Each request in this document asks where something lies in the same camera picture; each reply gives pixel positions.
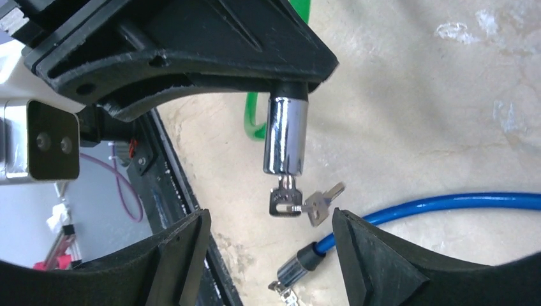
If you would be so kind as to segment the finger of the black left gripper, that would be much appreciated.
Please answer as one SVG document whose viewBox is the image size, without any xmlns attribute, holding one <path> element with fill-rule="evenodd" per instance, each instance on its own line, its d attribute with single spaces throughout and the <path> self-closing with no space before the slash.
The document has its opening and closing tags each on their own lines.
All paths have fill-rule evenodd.
<svg viewBox="0 0 541 306">
<path fill-rule="evenodd" d="M 338 65 L 288 1 L 24 1 L 23 11 L 41 32 L 27 67 L 84 105 L 280 81 L 313 91 Z"/>
<path fill-rule="evenodd" d="M 185 75 L 163 75 L 116 89 L 101 99 L 99 105 L 111 117 L 131 122 L 171 100 L 201 93 L 203 89 Z"/>
</svg>

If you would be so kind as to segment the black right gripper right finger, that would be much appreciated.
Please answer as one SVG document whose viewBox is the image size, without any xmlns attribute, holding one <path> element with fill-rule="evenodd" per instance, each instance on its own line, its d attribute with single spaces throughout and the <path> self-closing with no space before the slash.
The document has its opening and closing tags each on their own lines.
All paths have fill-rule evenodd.
<svg viewBox="0 0 541 306">
<path fill-rule="evenodd" d="M 350 305 L 540 305 L 540 254 L 498 266 L 425 249 L 335 209 L 332 227 Z"/>
</svg>

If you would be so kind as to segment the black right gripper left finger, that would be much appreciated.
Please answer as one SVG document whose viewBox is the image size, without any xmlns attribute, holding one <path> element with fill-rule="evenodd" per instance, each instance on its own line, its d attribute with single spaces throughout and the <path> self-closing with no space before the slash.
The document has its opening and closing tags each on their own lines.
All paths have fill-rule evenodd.
<svg viewBox="0 0 541 306">
<path fill-rule="evenodd" d="M 1 262 L 1 305 L 196 305 L 211 216 L 171 227 L 72 270 Z"/>
</svg>

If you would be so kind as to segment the blue cable lock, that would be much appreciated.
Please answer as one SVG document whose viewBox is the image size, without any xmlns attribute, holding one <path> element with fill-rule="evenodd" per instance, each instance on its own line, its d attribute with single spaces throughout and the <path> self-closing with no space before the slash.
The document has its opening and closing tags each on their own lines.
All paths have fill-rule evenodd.
<svg viewBox="0 0 541 306">
<path fill-rule="evenodd" d="M 436 212 L 471 208 L 509 208 L 518 210 L 540 210 L 539 193 L 463 193 L 448 194 L 409 201 L 400 205 L 365 215 L 363 219 L 378 226 L 405 217 Z M 317 242 L 311 242 L 282 265 L 277 271 L 277 279 L 269 284 L 269 289 L 282 294 L 309 272 L 317 269 L 323 258 L 336 246 L 334 233 Z"/>
</svg>

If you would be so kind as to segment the silver blue lock keys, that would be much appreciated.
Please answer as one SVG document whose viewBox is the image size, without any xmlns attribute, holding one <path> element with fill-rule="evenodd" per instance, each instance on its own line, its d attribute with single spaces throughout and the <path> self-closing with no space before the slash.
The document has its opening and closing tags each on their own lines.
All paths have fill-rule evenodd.
<svg viewBox="0 0 541 306">
<path fill-rule="evenodd" d="M 268 289 L 276 292 L 279 295 L 280 300 L 286 306 L 300 306 L 299 298 L 296 293 L 291 288 L 282 285 L 280 281 L 275 280 L 271 282 L 268 285 Z"/>
</svg>

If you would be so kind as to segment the silver green lock keys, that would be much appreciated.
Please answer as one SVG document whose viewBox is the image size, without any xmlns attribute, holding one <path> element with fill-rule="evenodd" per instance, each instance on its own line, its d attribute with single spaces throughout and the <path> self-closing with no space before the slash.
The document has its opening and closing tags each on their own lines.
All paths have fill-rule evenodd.
<svg viewBox="0 0 541 306">
<path fill-rule="evenodd" d="M 319 227 L 330 215 L 332 202 L 346 189 L 343 182 L 328 191 L 315 191 L 305 200 L 291 175 L 279 176 L 278 186 L 270 191 L 269 214 L 273 217 L 299 217 L 306 214 L 312 227 Z"/>
</svg>

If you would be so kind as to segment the green cable lock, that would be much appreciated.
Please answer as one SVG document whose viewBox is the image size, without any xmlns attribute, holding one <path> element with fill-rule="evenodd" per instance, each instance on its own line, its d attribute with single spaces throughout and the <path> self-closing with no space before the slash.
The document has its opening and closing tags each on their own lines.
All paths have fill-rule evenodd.
<svg viewBox="0 0 541 306">
<path fill-rule="evenodd" d="M 271 92 L 265 123 L 256 122 L 257 101 L 256 92 L 247 93 L 243 126 L 249 139 L 265 142 L 263 171 L 269 175 L 301 175 L 309 106 L 308 84 L 280 83 Z"/>
</svg>

